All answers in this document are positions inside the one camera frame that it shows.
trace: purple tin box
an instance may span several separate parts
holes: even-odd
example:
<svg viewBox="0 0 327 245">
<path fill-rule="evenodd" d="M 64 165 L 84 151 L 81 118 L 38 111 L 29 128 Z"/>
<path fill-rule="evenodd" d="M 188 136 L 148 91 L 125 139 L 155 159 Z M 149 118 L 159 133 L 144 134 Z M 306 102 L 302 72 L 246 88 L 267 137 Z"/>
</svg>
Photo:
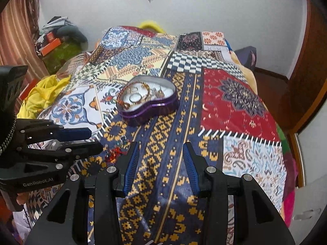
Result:
<svg viewBox="0 0 327 245">
<path fill-rule="evenodd" d="M 141 86 L 141 82 L 146 83 L 152 92 L 153 90 L 161 90 L 164 97 L 157 98 L 154 96 L 149 101 L 138 105 L 132 105 L 128 109 L 123 108 L 122 105 L 117 103 L 118 113 L 128 125 L 139 126 L 146 123 L 154 116 L 168 115 L 178 109 L 179 100 L 174 84 L 167 79 L 150 75 L 138 75 L 130 80 L 127 83 L 126 89 L 121 94 L 120 99 L 132 104 L 130 102 L 130 97 L 135 94 L 135 92 L 144 96 L 147 91 Z"/>
</svg>

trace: white door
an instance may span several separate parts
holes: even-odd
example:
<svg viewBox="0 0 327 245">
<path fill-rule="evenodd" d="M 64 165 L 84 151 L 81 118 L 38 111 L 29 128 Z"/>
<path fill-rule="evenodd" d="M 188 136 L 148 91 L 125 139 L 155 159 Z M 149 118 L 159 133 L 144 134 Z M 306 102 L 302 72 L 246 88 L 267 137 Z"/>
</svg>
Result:
<svg viewBox="0 0 327 245">
<path fill-rule="evenodd" d="M 298 134 L 305 187 L 296 189 L 290 231 L 296 244 L 310 233 L 327 204 L 327 102 Z"/>
</svg>

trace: brown floor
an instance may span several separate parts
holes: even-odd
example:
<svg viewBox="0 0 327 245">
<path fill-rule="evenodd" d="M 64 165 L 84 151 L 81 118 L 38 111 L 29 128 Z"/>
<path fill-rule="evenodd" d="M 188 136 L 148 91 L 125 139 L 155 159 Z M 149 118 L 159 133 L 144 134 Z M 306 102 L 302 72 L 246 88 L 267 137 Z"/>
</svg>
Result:
<svg viewBox="0 0 327 245">
<path fill-rule="evenodd" d="M 292 126 L 287 83 L 283 79 L 257 71 L 254 72 L 254 76 L 259 97 L 264 101 L 275 121 L 287 133 Z"/>
</svg>

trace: patchwork blanket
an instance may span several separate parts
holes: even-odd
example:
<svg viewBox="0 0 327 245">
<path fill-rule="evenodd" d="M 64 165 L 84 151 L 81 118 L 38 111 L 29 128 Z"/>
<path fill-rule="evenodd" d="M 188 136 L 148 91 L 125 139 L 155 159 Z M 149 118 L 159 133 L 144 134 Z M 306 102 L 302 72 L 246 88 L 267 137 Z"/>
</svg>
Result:
<svg viewBox="0 0 327 245">
<path fill-rule="evenodd" d="M 251 174 L 283 214 L 282 201 L 294 189 L 285 186 L 294 179 L 289 178 L 293 171 L 283 156 L 286 140 L 233 62 L 223 33 L 171 36 L 134 27 L 110 28 L 85 64 L 68 66 L 63 73 L 72 75 L 71 82 L 39 118 L 65 128 L 88 127 L 93 138 L 109 148 L 120 136 L 141 145 L 132 191 L 117 199 L 125 245 L 201 243 L 206 200 L 192 194 L 182 156 L 186 141 L 225 174 Z M 139 74 L 170 80 L 178 90 L 180 107 L 130 127 L 117 114 L 116 96 Z M 35 146 L 47 148 L 49 143 Z M 68 175 L 97 174 L 107 167 L 104 154 L 77 161 Z M 28 212 L 34 222 L 59 187 L 31 192 Z M 228 199 L 226 242 L 233 244 L 233 196 Z M 93 208 L 91 196 L 90 244 Z"/>
</svg>

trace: striped curtain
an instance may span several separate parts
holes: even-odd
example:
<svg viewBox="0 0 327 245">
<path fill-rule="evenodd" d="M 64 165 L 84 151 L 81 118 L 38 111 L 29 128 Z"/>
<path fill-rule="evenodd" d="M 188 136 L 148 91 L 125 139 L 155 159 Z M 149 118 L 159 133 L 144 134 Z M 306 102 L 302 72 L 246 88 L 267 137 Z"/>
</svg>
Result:
<svg viewBox="0 0 327 245">
<path fill-rule="evenodd" d="M 35 52 L 39 0 L 10 0 L 0 14 L 0 65 L 28 65 L 22 89 L 49 73 Z M 19 101 L 15 111 L 20 108 Z"/>
</svg>

